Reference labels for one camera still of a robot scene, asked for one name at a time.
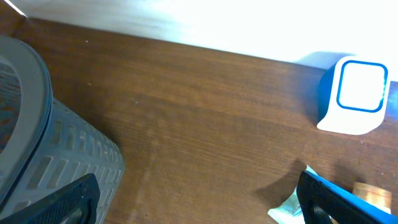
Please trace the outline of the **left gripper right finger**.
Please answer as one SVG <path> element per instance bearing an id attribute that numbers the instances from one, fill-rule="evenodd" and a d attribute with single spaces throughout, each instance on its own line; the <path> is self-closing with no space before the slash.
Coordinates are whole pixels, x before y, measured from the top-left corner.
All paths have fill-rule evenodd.
<path id="1" fill-rule="evenodd" d="M 397 217 L 309 171 L 300 174 L 297 197 L 304 222 L 397 223 Z"/>

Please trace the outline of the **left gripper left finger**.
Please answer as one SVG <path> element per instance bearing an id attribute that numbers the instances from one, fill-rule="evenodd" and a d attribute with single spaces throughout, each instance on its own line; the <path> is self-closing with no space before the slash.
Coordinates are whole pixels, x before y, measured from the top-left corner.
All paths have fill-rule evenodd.
<path id="1" fill-rule="evenodd" d="M 43 199 L 1 220 L 4 224 L 96 223 L 100 189 L 86 174 Z"/>

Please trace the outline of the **teal wet wipes pack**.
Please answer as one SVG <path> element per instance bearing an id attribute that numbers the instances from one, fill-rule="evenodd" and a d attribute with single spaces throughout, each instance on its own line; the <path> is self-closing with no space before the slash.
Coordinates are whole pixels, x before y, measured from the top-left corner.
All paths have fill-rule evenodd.
<path id="1" fill-rule="evenodd" d="M 270 209 L 267 214 L 278 224 L 305 224 L 297 188 L 294 188 L 292 194 L 284 202 Z"/>

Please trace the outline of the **white cream tube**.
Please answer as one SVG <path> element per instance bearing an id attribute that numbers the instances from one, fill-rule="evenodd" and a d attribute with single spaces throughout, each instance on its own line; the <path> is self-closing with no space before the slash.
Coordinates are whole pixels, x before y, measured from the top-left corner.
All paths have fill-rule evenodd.
<path id="1" fill-rule="evenodd" d="M 355 182 L 352 193 L 378 209 L 391 214 L 392 193 L 373 185 Z"/>

